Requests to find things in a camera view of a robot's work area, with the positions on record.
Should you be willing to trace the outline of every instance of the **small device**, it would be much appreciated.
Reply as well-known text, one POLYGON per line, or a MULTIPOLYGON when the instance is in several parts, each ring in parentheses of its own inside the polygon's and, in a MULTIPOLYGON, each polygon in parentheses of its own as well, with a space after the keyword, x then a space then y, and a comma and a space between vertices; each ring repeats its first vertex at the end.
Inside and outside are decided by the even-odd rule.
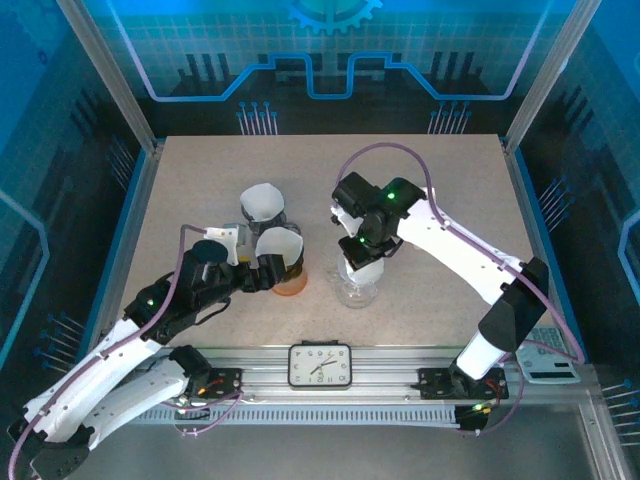
POLYGON ((289 349, 289 385, 345 388, 351 385, 351 347, 334 342, 303 342, 289 349))
MULTIPOLYGON (((535 327, 527 336, 527 340, 544 343, 568 353, 560 336, 560 330, 555 327, 535 327)), ((562 385, 580 382, 580 377, 570 360, 536 345, 523 343, 516 352, 516 356, 522 367, 524 378, 529 383, 562 385)))

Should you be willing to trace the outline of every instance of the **black cable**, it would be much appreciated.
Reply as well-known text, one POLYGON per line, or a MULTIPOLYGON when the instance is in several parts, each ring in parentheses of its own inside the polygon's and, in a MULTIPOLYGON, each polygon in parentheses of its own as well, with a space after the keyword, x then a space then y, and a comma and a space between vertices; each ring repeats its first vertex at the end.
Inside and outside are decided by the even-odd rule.
POLYGON ((229 305, 231 305, 231 298, 227 298, 224 301, 224 307, 222 307, 219 310, 216 310, 215 312, 211 312, 209 315, 207 315, 206 317, 204 317, 203 319, 201 319, 200 321, 194 323, 194 325, 196 327, 202 325, 204 322, 206 322, 207 320, 211 320, 212 317, 215 317, 216 315, 218 315, 219 313, 224 312, 227 308, 229 308, 229 305))
POLYGON ((197 417, 191 417, 191 418, 176 418, 176 420, 180 421, 180 420, 188 420, 188 421, 193 421, 193 420, 209 420, 211 418, 211 414, 209 412, 205 413, 204 415, 198 415, 197 417))
POLYGON ((158 280, 156 280, 156 284, 164 282, 164 281, 165 281, 167 278, 169 278, 171 275, 173 275, 173 272, 165 273, 165 274, 164 274, 163 276, 161 276, 158 280))
POLYGON ((390 251, 388 254, 386 254, 386 255, 385 255, 385 257, 386 257, 386 258, 391 258, 391 257, 393 257, 393 256, 396 254, 396 252, 397 252, 398 250, 400 250, 400 247, 402 246, 402 244, 403 244, 403 243, 404 243, 404 240, 403 240, 403 239, 400 239, 400 241, 396 244, 396 246, 395 246, 395 247, 393 247, 393 248, 391 249, 391 251, 390 251))

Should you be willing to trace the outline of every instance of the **gear logo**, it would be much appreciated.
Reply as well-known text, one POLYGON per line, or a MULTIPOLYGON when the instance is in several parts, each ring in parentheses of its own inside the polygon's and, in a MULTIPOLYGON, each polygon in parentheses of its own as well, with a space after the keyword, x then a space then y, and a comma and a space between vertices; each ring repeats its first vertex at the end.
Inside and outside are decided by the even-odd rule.
POLYGON ((347 33, 349 27, 360 28, 363 19, 373 18, 372 10, 382 7, 381 0, 285 0, 289 19, 298 20, 300 27, 311 27, 313 33, 324 30, 332 35, 336 30, 347 33))

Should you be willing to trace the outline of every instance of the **glass panel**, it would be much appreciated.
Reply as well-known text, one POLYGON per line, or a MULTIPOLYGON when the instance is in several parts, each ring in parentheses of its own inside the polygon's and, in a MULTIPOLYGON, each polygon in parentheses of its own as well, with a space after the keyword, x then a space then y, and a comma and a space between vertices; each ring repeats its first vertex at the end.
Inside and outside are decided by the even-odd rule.
POLYGON ((601 365, 605 386, 631 378, 634 389, 640 381, 639 17, 633 0, 602 2, 521 145, 545 222, 539 227, 549 232, 588 353, 601 365))
POLYGON ((503 134, 574 2, 284 3, 87 5, 160 136, 503 134))
POLYGON ((22 405, 74 363, 140 147, 54 1, 2 2, 0 31, 0 366, 22 405))

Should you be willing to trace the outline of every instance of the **cup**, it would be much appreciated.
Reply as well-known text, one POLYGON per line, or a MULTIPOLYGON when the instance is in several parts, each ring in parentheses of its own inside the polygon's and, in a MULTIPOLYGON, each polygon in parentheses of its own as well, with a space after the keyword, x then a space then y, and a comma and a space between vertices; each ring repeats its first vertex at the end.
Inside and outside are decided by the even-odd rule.
POLYGON ((264 231, 256 242, 256 256, 282 255, 286 273, 282 282, 272 288, 274 293, 291 296, 307 285, 307 271, 303 267, 304 245, 302 237, 287 228, 273 227, 264 231))
POLYGON ((270 183, 260 183, 240 195, 242 215, 249 222, 251 232, 259 237, 267 229, 281 227, 287 221, 284 197, 270 183))

